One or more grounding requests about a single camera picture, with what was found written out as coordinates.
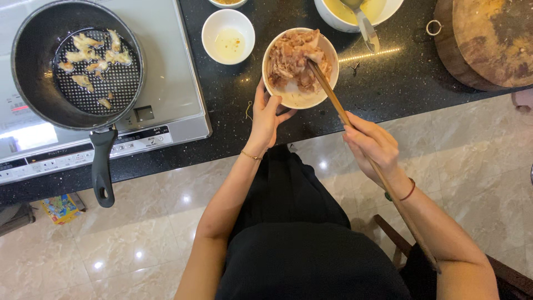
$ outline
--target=metal ring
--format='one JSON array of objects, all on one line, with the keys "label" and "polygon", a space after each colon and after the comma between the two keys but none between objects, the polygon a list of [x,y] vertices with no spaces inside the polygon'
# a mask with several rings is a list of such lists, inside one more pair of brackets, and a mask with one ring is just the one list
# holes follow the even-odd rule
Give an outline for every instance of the metal ring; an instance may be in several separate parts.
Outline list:
[{"label": "metal ring", "polygon": [[[436,33],[431,33],[431,32],[430,32],[430,24],[433,23],[433,22],[436,22],[436,23],[439,25],[439,31],[437,31]],[[441,30],[442,28],[443,28],[443,26],[442,26],[442,24],[441,24],[439,21],[437,21],[437,20],[431,20],[431,21],[429,21],[429,23],[427,23],[427,25],[426,25],[426,32],[427,32],[427,34],[429,34],[429,35],[433,35],[433,36],[435,36],[435,35],[437,35],[437,34],[440,33],[440,30]]]}]

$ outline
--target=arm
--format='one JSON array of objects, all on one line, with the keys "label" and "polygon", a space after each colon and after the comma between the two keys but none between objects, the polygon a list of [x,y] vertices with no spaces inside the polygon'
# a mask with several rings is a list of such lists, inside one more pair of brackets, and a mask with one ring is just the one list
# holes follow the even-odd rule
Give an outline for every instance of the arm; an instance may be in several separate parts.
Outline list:
[{"label": "arm", "polygon": [[[409,194],[413,184],[398,167],[398,143],[383,128],[349,112],[355,128],[345,126],[344,140],[356,157],[360,169],[383,187],[361,150],[383,170],[399,197]],[[415,188],[401,202],[438,261],[442,274],[437,277],[438,299],[498,299],[496,277],[485,254],[450,216],[422,191]]]},{"label": "arm", "polygon": [[[264,88],[263,78],[261,78],[255,94],[252,133],[243,149],[247,154],[257,157],[263,157],[267,149],[276,143],[278,125],[296,113],[296,110],[290,110],[276,116],[281,97],[274,96],[269,99]],[[175,299],[213,299],[215,297],[224,267],[228,237],[259,163],[259,160],[241,153],[228,177],[207,205],[196,228],[191,256],[183,272]]]}]

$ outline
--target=hand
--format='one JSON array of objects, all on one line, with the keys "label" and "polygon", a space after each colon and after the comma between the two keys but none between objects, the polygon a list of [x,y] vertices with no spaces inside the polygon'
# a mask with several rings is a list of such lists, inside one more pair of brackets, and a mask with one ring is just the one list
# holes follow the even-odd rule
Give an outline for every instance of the hand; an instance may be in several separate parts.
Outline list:
[{"label": "hand", "polygon": [[345,125],[346,133],[342,137],[348,143],[353,156],[356,157],[361,171],[384,188],[383,183],[363,155],[364,152],[381,167],[383,176],[388,179],[395,190],[399,185],[411,187],[409,178],[398,166],[398,142],[392,135],[373,122],[365,121],[348,111],[346,114],[350,123],[357,129]]},{"label": "hand", "polygon": [[286,107],[281,105],[280,96],[270,96],[265,92],[263,78],[259,81],[255,91],[254,115],[252,133],[244,151],[250,155],[262,157],[263,154],[276,143],[276,130],[278,125],[287,121],[296,114],[296,109],[277,116]]}]

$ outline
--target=small white bowl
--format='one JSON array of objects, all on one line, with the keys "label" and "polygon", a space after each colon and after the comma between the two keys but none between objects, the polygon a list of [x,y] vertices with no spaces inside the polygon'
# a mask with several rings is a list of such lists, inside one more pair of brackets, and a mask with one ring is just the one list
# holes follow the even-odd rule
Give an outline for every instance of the small white bowl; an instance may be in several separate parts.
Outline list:
[{"label": "small white bowl", "polygon": [[[299,31],[312,31],[313,29],[309,28],[293,28],[289,30],[299,30]],[[263,73],[263,81],[265,82],[266,89],[268,90],[268,93],[275,96],[281,96],[281,104],[285,107],[289,108],[296,108],[296,109],[305,109],[310,108],[316,105],[319,105],[322,101],[326,100],[328,96],[326,95],[326,92],[324,89],[320,90],[320,92],[301,92],[298,89],[297,83],[295,80],[289,81],[289,83],[284,88],[274,88],[270,86],[268,83],[268,75],[267,75],[267,66],[270,63],[270,49],[274,46],[275,42],[282,37],[285,32],[288,30],[280,33],[267,47],[265,51],[265,55],[263,57],[263,67],[262,67],[262,73]],[[320,34],[320,38],[318,39],[318,46],[324,51],[324,54],[328,57],[328,60],[331,62],[332,65],[332,74],[329,78],[329,85],[331,85],[332,89],[335,88],[335,85],[337,84],[338,80],[338,56],[337,51],[335,51],[335,48],[331,44],[331,42],[322,34]]]},{"label": "small white bowl", "polygon": [[[220,31],[233,28],[244,36],[244,51],[238,59],[227,60],[222,57],[215,48],[215,40]],[[252,22],[236,10],[219,10],[205,20],[204,27],[201,30],[201,42],[209,56],[215,61],[224,65],[234,65],[245,60],[255,45],[255,31]]]},{"label": "small white bowl", "polygon": [[213,5],[215,5],[216,7],[220,7],[222,9],[238,9],[239,7],[243,6],[246,1],[248,0],[241,0],[237,3],[233,3],[233,4],[222,4],[220,2],[217,2],[216,0],[209,0],[209,2],[213,3]]},{"label": "small white bowl", "polygon": [[[403,0],[386,0],[383,11],[381,11],[381,14],[379,14],[376,20],[372,22],[372,26],[376,26],[379,23],[390,18],[400,8],[400,5],[402,3]],[[334,15],[333,12],[326,5],[324,0],[314,0],[314,4],[317,7],[318,13],[322,17],[322,19],[324,19],[324,21],[328,23],[328,25],[330,25],[331,27],[347,33],[361,32],[359,26],[341,20],[339,17]]]}]

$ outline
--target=black granite countertop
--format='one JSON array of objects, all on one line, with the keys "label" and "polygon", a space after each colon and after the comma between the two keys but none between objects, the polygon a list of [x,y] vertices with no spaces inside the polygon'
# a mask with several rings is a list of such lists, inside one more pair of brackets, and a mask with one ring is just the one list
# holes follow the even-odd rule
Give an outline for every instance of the black granite countertop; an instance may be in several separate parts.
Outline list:
[{"label": "black granite countertop", "polygon": [[[404,0],[401,8],[376,26],[381,50],[368,54],[360,34],[329,27],[313,0],[248,0],[238,10],[255,28],[255,47],[242,63],[216,63],[201,43],[204,21],[218,8],[208,0],[179,0],[193,51],[200,85],[213,126],[207,139],[158,149],[111,161],[113,182],[146,176],[221,159],[240,152],[251,130],[245,119],[261,77],[264,51],[279,33],[294,27],[319,28],[337,50],[340,74],[335,87],[344,108],[374,122],[382,122],[510,91],[482,92],[455,80],[440,61],[433,38],[425,32],[437,0]],[[360,60],[357,75],[348,65]],[[299,111],[278,129],[278,144],[343,130],[329,101]],[[91,188],[91,166],[0,186],[0,208]]]}]

